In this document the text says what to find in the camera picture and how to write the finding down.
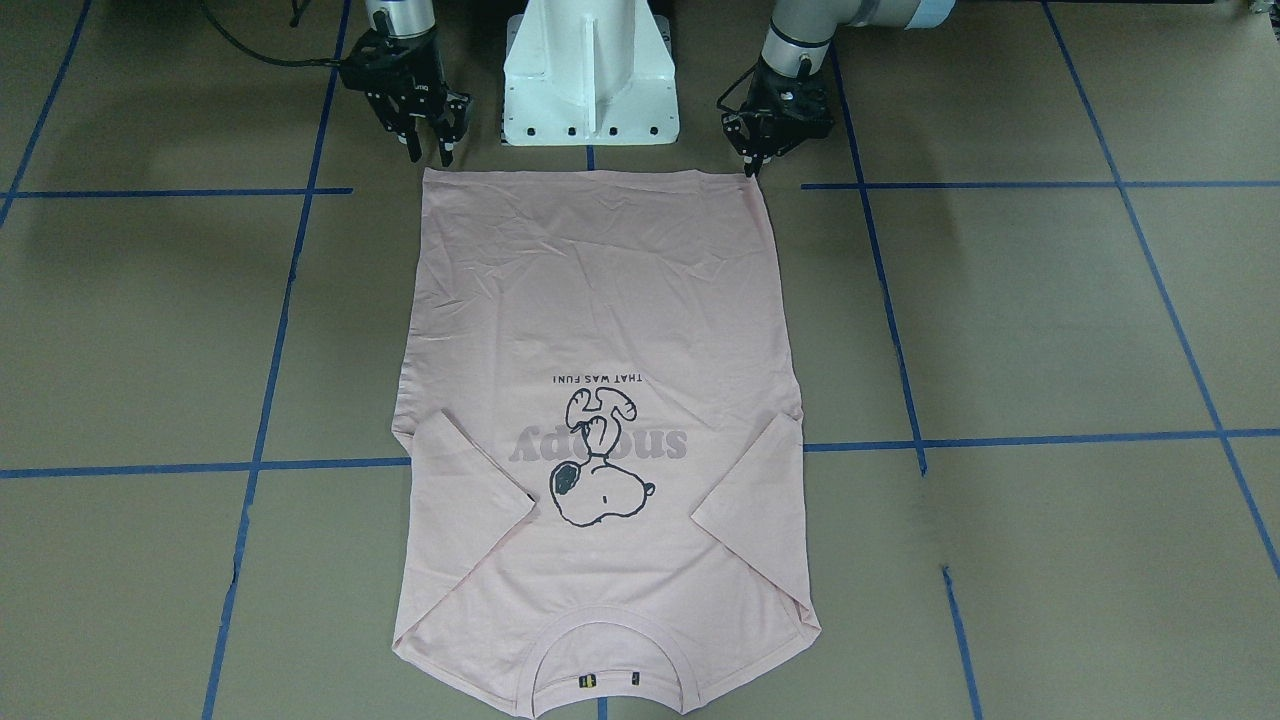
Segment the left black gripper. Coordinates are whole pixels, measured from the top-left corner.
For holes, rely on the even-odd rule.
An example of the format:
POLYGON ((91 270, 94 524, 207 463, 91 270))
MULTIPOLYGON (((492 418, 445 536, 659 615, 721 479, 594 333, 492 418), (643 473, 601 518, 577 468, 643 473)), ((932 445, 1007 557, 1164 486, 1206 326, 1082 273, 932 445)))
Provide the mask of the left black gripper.
POLYGON ((812 60, 801 60, 797 76, 785 76, 767 61, 756 64, 722 97, 750 82, 740 108, 722 106, 722 129, 744 154, 745 176, 758 177, 765 165, 763 151, 791 151, 810 138, 827 138, 835 126, 824 81, 812 60))

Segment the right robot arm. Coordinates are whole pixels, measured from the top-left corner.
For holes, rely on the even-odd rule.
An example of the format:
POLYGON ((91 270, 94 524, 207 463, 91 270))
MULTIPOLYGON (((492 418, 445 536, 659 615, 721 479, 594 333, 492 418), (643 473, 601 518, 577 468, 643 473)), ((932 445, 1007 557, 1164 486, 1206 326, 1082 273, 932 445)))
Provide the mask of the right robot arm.
POLYGON ((361 92, 381 127, 422 158, 417 120, 436 137, 440 164, 451 167, 468 129, 472 97, 452 90, 438 42, 431 1, 367 1, 367 29, 340 61, 340 81, 361 92))

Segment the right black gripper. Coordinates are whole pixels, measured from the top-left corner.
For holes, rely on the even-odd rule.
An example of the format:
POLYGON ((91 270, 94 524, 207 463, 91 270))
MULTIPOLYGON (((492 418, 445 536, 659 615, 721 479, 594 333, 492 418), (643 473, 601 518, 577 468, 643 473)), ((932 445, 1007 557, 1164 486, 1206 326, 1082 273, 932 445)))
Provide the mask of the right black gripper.
POLYGON ((365 32, 340 61, 340 79, 366 96, 384 128, 398 135, 412 163, 422 156, 417 132, 422 119, 436 136, 440 164, 453 164, 458 136, 468 129, 471 96, 449 88, 435 29, 411 38, 365 32))

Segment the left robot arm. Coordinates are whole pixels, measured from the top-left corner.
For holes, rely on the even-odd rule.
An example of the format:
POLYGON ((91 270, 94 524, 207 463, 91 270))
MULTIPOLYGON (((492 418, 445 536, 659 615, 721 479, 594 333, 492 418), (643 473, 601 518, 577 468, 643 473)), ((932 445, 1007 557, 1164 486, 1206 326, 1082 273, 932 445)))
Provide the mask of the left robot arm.
POLYGON ((724 137, 748 177, 809 140, 829 136, 835 117, 820 70, 838 29, 931 29, 952 1, 778 1, 755 65, 718 99, 724 137))

